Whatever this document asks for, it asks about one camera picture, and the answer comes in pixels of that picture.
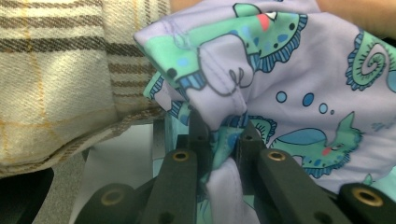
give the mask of cloth fold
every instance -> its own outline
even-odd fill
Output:
[[[254,209],[244,202],[241,179],[232,159],[211,173],[206,189],[213,224],[260,224]]]
[[[45,169],[160,117],[131,34],[167,0],[0,2],[0,177]]]
[[[214,1],[134,35],[159,73],[145,95],[211,131],[213,169],[249,121],[322,187],[396,165],[396,49],[315,1]]]

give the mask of black plastic part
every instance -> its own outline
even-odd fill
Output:
[[[210,174],[213,154],[209,142],[209,130],[195,110],[190,114],[188,149],[194,151],[197,156],[198,179]]]
[[[346,184],[338,195],[340,208],[359,224],[395,224],[396,203],[387,195],[363,184]]]
[[[394,48],[396,48],[396,40],[392,39],[392,38],[385,38],[384,39],[385,42],[387,42],[388,44],[392,45]]]
[[[235,149],[235,162],[241,176],[242,189],[245,195],[253,195],[252,180],[257,174],[255,171],[260,151],[265,149],[262,138],[254,125],[249,122],[246,129],[239,136]]]
[[[179,134],[177,136],[176,148],[178,148],[178,149],[189,148],[189,135],[188,134]]]
[[[187,149],[166,154],[142,224],[195,224],[197,157]]]
[[[253,174],[260,176],[257,170],[253,171]],[[276,208],[276,204],[271,197],[270,192],[264,186],[261,179],[253,179],[254,188],[257,189],[254,197],[254,208],[256,210],[257,217],[260,223],[266,224],[277,224],[283,223],[282,216]]]
[[[76,224],[138,223],[142,218],[155,179],[134,190],[125,184],[109,184],[97,190],[81,209]]]
[[[52,169],[0,179],[0,223],[32,223],[52,180]]]
[[[282,223],[351,223],[288,153],[276,149],[263,150],[258,170],[282,216]]]

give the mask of printed fabric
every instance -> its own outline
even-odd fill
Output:
[[[200,112],[213,169],[249,121],[333,191],[396,165],[396,49],[313,0],[206,0],[134,38],[159,71],[145,95]]]

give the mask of cartoon seahorse print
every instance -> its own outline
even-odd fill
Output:
[[[143,95],[149,98],[150,100],[154,100],[155,94],[161,91],[163,88],[163,76],[157,72],[148,83],[147,87],[143,91]]]
[[[388,74],[387,83],[396,92],[395,49],[377,37],[360,30],[355,38],[355,49],[348,56],[346,84],[353,91],[364,91],[383,74]]]
[[[368,174],[366,177],[364,177],[364,180],[361,182],[362,184],[371,186],[374,183],[373,177],[371,174]]]
[[[218,169],[231,155],[239,135],[248,125],[248,114],[229,116],[218,130],[210,133],[211,147],[214,152],[213,169]]]
[[[153,54],[151,60],[175,89],[201,90],[210,82],[201,69],[200,48],[204,43],[226,35],[238,37],[246,53],[252,71],[271,72],[276,62],[285,63],[299,47],[301,31],[305,28],[306,15],[292,13],[264,13],[251,4],[233,6],[236,18],[220,21],[189,30],[188,34],[158,36],[150,39],[143,48],[151,46],[166,52]],[[236,84],[246,83],[246,71],[224,69],[224,76],[234,78]]]
[[[340,121],[330,144],[323,131],[301,129],[278,137],[270,147],[284,150],[293,157],[301,157],[303,168],[314,178],[329,175],[333,169],[339,169],[349,162],[349,154],[361,142],[362,132],[352,128],[354,116],[352,112]]]
[[[249,120],[259,132],[262,141],[268,144],[270,138],[275,134],[276,122],[272,119],[265,119],[262,116],[249,116]]]
[[[182,124],[189,125],[191,109],[188,102],[172,101],[172,108],[167,112],[180,120]]]

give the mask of beige plaid cloth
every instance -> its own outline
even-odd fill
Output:
[[[160,116],[132,35],[169,12],[168,0],[0,0],[0,176]]]

